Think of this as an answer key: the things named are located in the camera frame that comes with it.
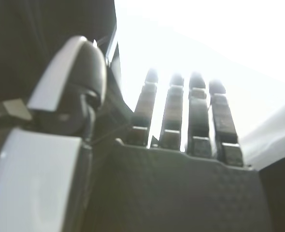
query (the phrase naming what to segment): bright light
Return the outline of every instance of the bright light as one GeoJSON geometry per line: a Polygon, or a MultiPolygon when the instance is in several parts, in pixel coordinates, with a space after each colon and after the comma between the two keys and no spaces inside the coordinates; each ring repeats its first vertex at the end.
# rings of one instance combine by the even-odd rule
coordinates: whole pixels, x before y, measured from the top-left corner
{"type": "Polygon", "coordinates": [[[150,67],[221,79],[241,136],[285,103],[285,0],[115,0],[115,8],[131,109],[150,67]]]}

